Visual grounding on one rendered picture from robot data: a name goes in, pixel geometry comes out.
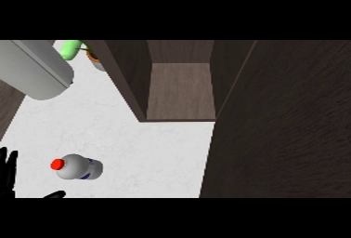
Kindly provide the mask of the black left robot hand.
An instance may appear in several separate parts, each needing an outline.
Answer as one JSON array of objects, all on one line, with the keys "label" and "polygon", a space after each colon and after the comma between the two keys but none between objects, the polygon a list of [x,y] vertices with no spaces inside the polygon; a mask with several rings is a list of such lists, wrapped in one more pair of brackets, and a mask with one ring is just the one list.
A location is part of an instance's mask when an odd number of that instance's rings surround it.
[{"label": "black left robot hand", "polygon": [[15,198],[18,151],[9,152],[6,147],[0,148],[0,198]]}]

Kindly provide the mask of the dark wooden cabinet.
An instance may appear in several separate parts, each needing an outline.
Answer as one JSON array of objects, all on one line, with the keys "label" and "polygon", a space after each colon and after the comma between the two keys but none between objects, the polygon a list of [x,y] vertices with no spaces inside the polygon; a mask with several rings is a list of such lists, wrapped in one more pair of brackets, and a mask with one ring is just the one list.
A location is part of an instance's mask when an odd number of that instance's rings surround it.
[{"label": "dark wooden cabinet", "polygon": [[213,122],[244,70],[253,40],[90,40],[142,122]]}]

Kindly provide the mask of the dark wooden cabinet door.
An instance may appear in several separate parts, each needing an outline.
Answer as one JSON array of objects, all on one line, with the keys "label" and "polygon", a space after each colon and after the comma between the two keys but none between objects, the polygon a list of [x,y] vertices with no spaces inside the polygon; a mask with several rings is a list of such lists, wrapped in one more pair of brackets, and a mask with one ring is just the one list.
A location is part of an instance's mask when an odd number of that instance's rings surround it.
[{"label": "dark wooden cabinet door", "polygon": [[204,198],[351,198],[351,40],[256,42],[214,125]]}]

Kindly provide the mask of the white bottle with red cap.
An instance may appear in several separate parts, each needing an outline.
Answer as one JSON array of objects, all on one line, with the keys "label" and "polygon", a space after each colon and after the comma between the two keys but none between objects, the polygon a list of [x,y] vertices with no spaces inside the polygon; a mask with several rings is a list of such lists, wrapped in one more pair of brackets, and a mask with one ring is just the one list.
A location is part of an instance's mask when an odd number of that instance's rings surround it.
[{"label": "white bottle with red cap", "polygon": [[51,163],[61,179],[98,179],[104,174],[104,164],[80,154],[68,154]]}]

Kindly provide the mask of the green plant in orange pot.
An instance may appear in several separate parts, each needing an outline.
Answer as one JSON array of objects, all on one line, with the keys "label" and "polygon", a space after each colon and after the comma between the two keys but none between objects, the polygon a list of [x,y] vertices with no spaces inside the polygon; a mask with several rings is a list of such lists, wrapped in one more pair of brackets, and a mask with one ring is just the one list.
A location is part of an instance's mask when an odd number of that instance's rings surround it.
[{"label": "green plant in orange pot", "polygon": [[85,51],[87,54],[87,58],[95,66],[95,68],[99,71],[105,71],[105,67],[102,62],[98,59],[96,54],[93,53],[93,50],[89,46],[89,43],[86,41],[82,40],[68,40],[62,47],[61,47],[61,51],[59,54],[64,58],[64,60],[73,60],[79,54],[80,51]]}]

